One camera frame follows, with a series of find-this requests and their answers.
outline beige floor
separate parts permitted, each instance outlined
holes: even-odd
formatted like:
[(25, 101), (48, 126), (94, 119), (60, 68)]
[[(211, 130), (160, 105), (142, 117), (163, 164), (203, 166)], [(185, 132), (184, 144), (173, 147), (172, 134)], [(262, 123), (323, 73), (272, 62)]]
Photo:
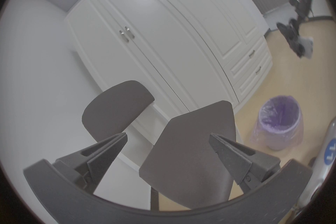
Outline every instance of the beige floor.
[[(273, 67), (251, 99), (235, 115), (245, 145), (275, 155), (284, 165), (290, 159), (304, 164), (316, 156), (329, 122), (336, 116), (336, 24), (334, 21), (308, 22), (300, 27), (302, 36), (314, 38), (313, 58), (299, 59), (279, 31), (267, 37)], [(249, 142), (260, 107), (269, 98), (291, 95), (300, 104), (304, 120), (303, 143), (292, 150), (272, 151)], [(234, 184), (230, 199), (240, 196)], [(161, 211), (186, 210), (159, 194)]]

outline purple trash bag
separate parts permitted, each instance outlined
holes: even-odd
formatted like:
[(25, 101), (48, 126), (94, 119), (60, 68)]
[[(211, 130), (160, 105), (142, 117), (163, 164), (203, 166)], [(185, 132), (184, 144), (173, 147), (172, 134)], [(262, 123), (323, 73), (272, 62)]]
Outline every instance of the purple trash bag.
[(292, 96), (279, 95), (268, 100), (259, 110), (251, 142), (279, 151), (303, 141), (303, 117)]

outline drawer handle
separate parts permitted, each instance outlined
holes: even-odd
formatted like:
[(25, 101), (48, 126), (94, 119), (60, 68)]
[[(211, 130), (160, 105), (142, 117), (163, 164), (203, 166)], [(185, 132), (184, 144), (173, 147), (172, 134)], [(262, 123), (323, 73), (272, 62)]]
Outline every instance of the drawer handle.
[(260, 72), (261, 70), (261, 66), (259, 66), (259, 69), (255, 72), (256, 75), (258, 75), (258, 73)]
[(125, 30), (126, 30), (126, 33), (128, 34), (128, 36), (132, 39), (135, 38), (135, 36), (133, 35), (133, 33), (131, 32), (131, 30), (125, 26)]
[(129, 39), (125, 36), (125, 33), (123, 31), (119, 31), (120, 35), (122, 36), (123, 40), (128, 43)]
[(249, 55), (249, 57), (252, 58), (253, 55), (254, 55), (254, 53), (255, 53), (255, 50), (253, 50), (253, 51), (251, 52), (251, 54)]

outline blue oval sticker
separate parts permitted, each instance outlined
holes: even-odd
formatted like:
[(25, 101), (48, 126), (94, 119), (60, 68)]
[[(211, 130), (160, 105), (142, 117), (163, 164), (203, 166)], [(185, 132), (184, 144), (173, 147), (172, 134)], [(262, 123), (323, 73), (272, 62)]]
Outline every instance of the blue oval sticker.
[(324, 163), (330, 165), (336, 157), (336, 139), (332, 139), (324, 152)]

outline metal handle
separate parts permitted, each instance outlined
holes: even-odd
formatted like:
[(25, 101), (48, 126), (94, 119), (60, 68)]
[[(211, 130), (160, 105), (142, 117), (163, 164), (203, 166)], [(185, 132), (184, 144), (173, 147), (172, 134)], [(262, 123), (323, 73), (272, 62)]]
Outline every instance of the metal handle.
[(125, 30), (126, 30), (126, 33), (128, 34), (128, 36), (130, 38), (132, 38), (132, 39), (135, 38), (135, 36), (133, 35), (133, 33), (131, 32), (131, 30), (127, 26), (125, 26)]
[(254, 55), (254, 53), (255, 53), (255, 50), (253, 50), (253, 51), (251, 52), (251, 54), (249, 55), (249, 57), (252, 58), (253, 55)]
[(259, 69), (255, 72), (256, 75), (258, 75), (258, 73), (260, 72), (261, 70), (261, 66), (259, 66)]
[(122, 36), (122, 38), (124, 39), (124, 41), (126, 41), (126, 43), (128, 43), (129, 39), (125, 36), (125, 33), (123, 31), (119, 31), (119, 33)]

